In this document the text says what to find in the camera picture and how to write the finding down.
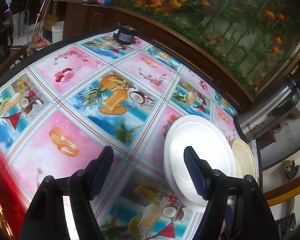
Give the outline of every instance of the stainless steel thermos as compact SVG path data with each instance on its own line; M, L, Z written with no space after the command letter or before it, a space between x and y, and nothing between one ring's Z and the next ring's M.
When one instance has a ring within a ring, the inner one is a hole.
M264 134L295 107L300 99L300 81L288 74L254 101L249 109L234 116L234 126L246 143Z

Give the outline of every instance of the black container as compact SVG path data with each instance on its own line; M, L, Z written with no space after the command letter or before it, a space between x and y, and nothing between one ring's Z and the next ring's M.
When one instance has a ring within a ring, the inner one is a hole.
M8 35L10 37L10 44L8 45ZM9 56L9 48L12 46L12 29L11 27L4 28L0 31L0 64L4 62Z
M134 36L137 34L138 31L135 28L129 25L121 25L118 33L114 33L113 37L119 44L131 45L133 43Z

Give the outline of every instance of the plate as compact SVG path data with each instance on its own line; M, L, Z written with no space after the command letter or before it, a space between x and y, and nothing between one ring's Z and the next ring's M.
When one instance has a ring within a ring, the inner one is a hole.
M177 198L189 208L204 212L207 201L197 194L183 159L187 146L192 146L200 159L212 169L235 177L235 160L225 136L201 116L186 115L170 127L164 143L164 173Z
M235 139L231 143L231 148L237 166L236 177L243 178L245 175L250 174L257 181L257 168L248 145L241 139Z

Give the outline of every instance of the colorful tablecloth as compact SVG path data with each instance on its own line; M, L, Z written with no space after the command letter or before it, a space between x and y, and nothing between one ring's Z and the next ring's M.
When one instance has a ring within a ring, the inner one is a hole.
M180 203L165 180L165 136L176 119L196 114L231 143L239 138L235 110L172 55L112 35L63 47L0 88L0 154L27 208L45 176L70 176L110 145L114 163L91 202L106 239L192 239L202 214ZM258 167L256 143L249 146Z

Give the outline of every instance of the white bucket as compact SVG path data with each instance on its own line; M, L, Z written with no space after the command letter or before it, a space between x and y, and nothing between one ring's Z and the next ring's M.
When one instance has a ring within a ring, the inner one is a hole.
M62 35L63 35L63 22L57 22L54 25L52 25L52 43L56 43L58 41L62 41Z

